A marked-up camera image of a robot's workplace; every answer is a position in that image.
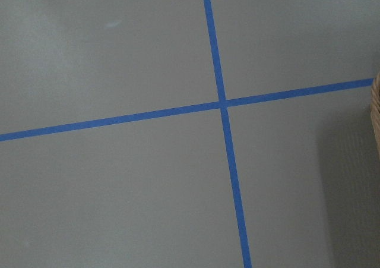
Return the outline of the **brown wicker basket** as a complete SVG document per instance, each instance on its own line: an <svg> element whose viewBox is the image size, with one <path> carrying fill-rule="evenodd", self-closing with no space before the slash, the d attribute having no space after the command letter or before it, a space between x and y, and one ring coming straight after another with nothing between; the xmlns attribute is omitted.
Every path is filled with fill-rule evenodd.
<svg viewBox="0 0 380 268"><path fill-rule="evenodd" d="M380 101L379 101L379 74L374 78L371 85L370 118L375 135L376 148L380 153Z"/></svg>

